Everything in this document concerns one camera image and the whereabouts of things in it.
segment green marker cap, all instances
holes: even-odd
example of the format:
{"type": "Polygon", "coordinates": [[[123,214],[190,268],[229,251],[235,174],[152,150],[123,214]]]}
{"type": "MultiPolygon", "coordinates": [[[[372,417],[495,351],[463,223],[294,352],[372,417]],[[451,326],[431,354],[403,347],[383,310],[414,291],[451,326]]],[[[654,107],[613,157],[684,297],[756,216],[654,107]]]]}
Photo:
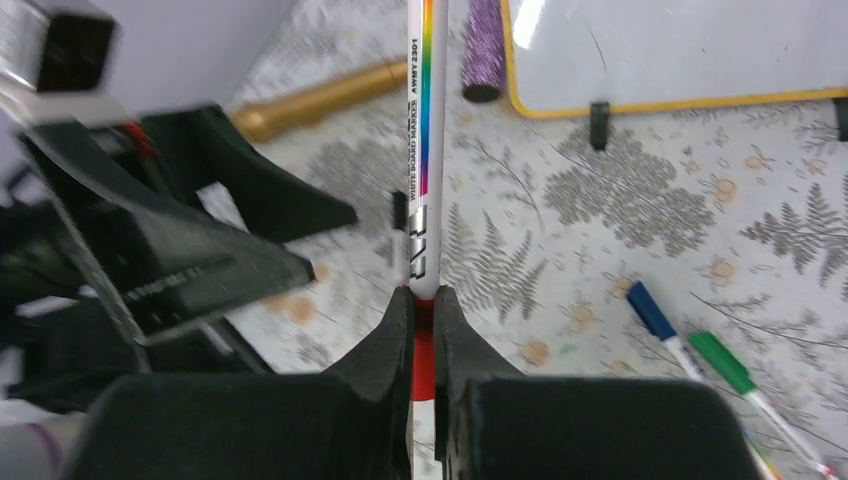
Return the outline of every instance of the green marker cap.
{"type": "Polygon", "coordinates": [[[710,332],[698,332],[689,335],[689,343],[701,354],[713,368],[733,387],[739,395],[756,390],[748,370],[730,353],[715,335],[710,332]]]}

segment black clip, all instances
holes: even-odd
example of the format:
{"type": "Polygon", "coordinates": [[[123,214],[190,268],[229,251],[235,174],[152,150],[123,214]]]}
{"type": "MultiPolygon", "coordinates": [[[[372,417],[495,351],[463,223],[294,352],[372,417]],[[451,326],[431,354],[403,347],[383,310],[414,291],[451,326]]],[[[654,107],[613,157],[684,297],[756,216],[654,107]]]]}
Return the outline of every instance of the black clip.
{"type": "Polygon", "coordinates": [[[834,98],[833,108],[836,110],[836,128],[839,130],[839,141],[848,142],[848,97],[834,98]]]}
{"type": "Polygon", "coordinates": [[[597,152],[607,148],[609,117],[609,102],[593,102],[589,106],[589,142],[597,152]]]}

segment gray cylinder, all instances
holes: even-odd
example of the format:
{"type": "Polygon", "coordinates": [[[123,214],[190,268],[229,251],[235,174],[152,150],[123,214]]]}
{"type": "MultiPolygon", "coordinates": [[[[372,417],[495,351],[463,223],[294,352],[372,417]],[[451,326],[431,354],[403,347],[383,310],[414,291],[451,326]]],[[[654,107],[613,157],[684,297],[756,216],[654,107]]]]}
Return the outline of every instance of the gray cylinder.
{"type": "Polygon", "coordinates": [[[85,423],[74,413],[0,428],[0,478],[54,480],[85,423]]]}

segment gold cylinder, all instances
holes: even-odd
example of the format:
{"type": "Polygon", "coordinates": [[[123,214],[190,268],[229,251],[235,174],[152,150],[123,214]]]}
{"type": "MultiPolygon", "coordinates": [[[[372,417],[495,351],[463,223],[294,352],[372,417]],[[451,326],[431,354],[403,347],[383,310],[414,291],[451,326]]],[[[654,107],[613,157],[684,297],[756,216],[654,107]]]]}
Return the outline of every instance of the gold cylinder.
{"type": "Polygon", "coordinates": [[[406,85],[406,68],[405,59],[374,65],[270,102],[246,104],[230,119],[248,141],[266,142],[290,128],[397,90],[406,85]]]}

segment blue marker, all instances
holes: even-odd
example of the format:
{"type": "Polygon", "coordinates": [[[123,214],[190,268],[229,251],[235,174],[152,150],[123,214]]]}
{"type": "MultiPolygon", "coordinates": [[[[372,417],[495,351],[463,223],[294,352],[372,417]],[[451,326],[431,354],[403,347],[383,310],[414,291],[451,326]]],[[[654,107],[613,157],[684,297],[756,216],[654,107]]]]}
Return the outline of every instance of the blue marker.
{"type": "Polygon", "coordinates": [[[683,344],[683,340],[677,336],[674,327],[671,326],[668,319],[660,311],[660,307],[651,298],[651,295],[645,289],[645,286],[642,285],[642,282],[636,282],[630,287],[630,291],[627,292],[627,301],[630,302],[630,306],[639,315],[639,319],[642,320],[645,328],[651,332],[651,335],[660,339],[665,349],[683,367],[686,375],[689,375],[689,378],[692,380],[705,382],[704,371],[695,363],[692,354],[689,353],[689,349],[683,344]]]}

